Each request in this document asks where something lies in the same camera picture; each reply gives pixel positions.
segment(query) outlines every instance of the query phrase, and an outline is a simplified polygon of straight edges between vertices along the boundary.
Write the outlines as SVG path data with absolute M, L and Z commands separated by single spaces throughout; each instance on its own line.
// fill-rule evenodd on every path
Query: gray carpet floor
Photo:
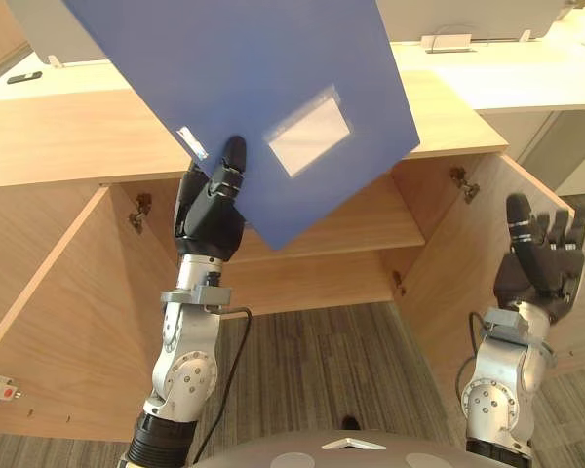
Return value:
M 223 322 L 227 375 L 244 321 Z M 217 410 L 218 385 L 197 446 Z M 547 379 L 535 402 L 535 467 L 585 467 L 585 370 Z M 445 411 L 393 304 L 337 307 L 254 319 L 225 417 L 205 457 L 295 430 L 334 429 L 346 414 L 380 429 L 462 448 L 465 423 Z M 0 468 L 114 467 L 124 444 L 0 436 Z

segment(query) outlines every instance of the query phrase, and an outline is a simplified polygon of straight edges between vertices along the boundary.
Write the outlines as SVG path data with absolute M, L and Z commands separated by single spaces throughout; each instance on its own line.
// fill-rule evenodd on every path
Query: cabinet hinge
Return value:
M 469 183 L 466 180 L 466 170 L 461 166 L 450 168 L 449 175 L 456 187 L 464 192 L 464 201 L 470 204 L 481 190 L 479 184 Z
M 394 287 L 401 294 L 401 296 L 406 295 L 406 289 L 403 286 L 403 278 L 401 277 L 401 273 L 399 273 L 398 271 L 393 271 L 392 281 L 394 282 Z
M 139 193 L 136 195 L 136 213 L 128 215 L 128 222 L 135 231 L 140 234 L 143 232 L 143 220 L 152 209 L 152 196 L 149 193 Z

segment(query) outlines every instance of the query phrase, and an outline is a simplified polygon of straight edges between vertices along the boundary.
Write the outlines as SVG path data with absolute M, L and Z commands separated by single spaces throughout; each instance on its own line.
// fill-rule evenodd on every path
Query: open cabinet door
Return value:
M 22 396 L 0 432 L 129 440 L 160 351 L 160 292 L 176 266 L 121 187 L 102 187 L 0 323 L 0 375 Z
M 481 192 L 470 205 L 462 197 L 453 202 L 406 277 L 407 293 L 397 296 L 441 394 L 451 403 L 457 370 L 472 354 L 468 313 L 483 315 L 496 305 L 494 278 L 509 249 L 506 197 L 523 192 L 535 213 L 566 208 L 573 215 L 566 203 L 507 156 L 482 157 L 469 179 Z M 548 375 L 585 367 L 585 269 L 574 307 L 551 328 L 549 342 L 559 363 Z

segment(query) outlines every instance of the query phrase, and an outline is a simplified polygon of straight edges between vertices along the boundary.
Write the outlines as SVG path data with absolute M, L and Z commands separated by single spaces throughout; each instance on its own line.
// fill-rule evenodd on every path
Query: cabinet door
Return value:
M 569 209 L 507 156 L 481 158 L 469 181 L 479 183 L 481 192 L 470 205 L 461 196 L 452 203 L 409 271 L 404 282 L 407 293 L 396 296 L 441 393 L 451 403 L 457 370 L 472 354 L 468 313 L 483 314 L 495 305 L 494 278 L 509 249 L 507 195 L 525 193 L 534 212 Z M 585 270 L 583 275 L 572 311 L 552 327 L 549 342 L 559 363 L 549 375 L 585 367 Z
M 95 191 L 94 184 L 0 189 L 0 321 Z
M 160 351 L 160 292 L 176 266 L 120 187 L 102 187 L 60 237 L 0 324 L 0 375 L 22 396 L 0 432 L 130 439 Z

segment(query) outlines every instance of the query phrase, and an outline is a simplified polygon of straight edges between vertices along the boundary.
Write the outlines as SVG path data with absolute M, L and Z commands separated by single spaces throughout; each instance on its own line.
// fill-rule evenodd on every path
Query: white desk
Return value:
M 392 50 L 402 70 L 435 71 L 480 113 L 585 109 L 584 32 L 585 11 L 574 10 L 541 40 L 476 44 L 469 53 Z

